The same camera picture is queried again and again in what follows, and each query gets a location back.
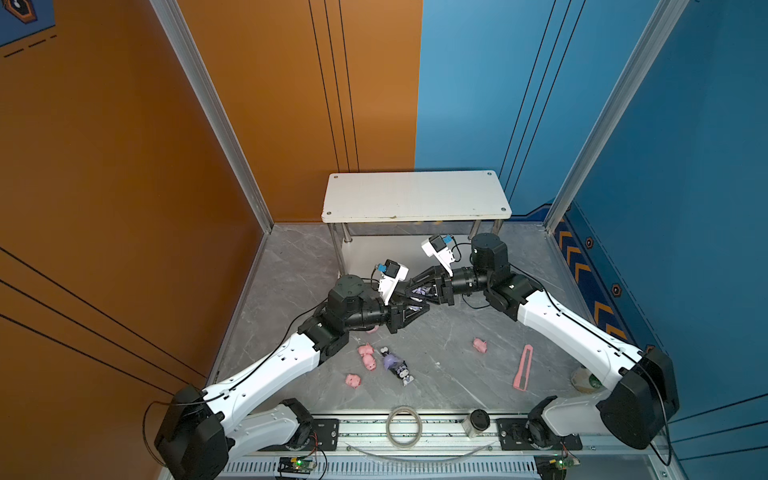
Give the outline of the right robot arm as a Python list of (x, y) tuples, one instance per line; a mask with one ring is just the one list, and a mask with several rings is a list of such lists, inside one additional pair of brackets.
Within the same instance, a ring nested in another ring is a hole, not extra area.
[(496, 234), (474, 236), (470, 264), (462, 268), (451, 266), (455, 257), (439, 235), (422, 241), (421, 248), (439, 264), (408, 281), (407, 297), (441, 304), (480, 292), (493, 309), (545, 336), (600, 383), (594, 394), (540, 401), (527, 417), (531, 444), (549, 449), (570, 435), (610, 434), (644, 450), (667, 433), (680, 406), (667, 354), (643, 352), (566, 308), (538, 279), (510, 263), (507, 245)]

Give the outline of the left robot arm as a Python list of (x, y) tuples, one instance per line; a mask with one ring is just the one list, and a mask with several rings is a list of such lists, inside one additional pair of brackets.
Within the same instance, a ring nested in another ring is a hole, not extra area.
[(362, 278), (341, 277), (326, 299), (301, 313), (268, 355), (230, 378), (199, 389), (191, 384), (166, 402), (153, 445), (175, 479), (214, 479), (235, 452), (290, 444), (308, 436), (311, 416), (299, 401), (281, 402), (256, 435), (244, 421), (262, 402), (344, 348), (351, 332), (383, 325), (391, 333), (427, 313), (429, 304), (403, 287), (384, 301)]

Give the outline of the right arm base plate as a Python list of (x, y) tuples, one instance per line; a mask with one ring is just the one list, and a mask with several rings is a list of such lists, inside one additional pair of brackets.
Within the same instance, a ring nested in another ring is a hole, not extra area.
[(583, 449), (578, 435), (557, 436), (538, 420), (500, 418), (496, 420), (496, 426), (501, 448), (504, 451), (554, 451), (562, 448), (579, 451)]

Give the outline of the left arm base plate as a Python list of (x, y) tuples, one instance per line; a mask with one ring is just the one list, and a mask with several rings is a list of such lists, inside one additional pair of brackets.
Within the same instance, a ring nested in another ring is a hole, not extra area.
[(297, 432), (283, 445), (273, 445), (261, 452), (309, 451), (318, 445), (323, 451), (335, 451), (339, 436), (340, 421), (337, 418), (313, 419), (302, 423)]

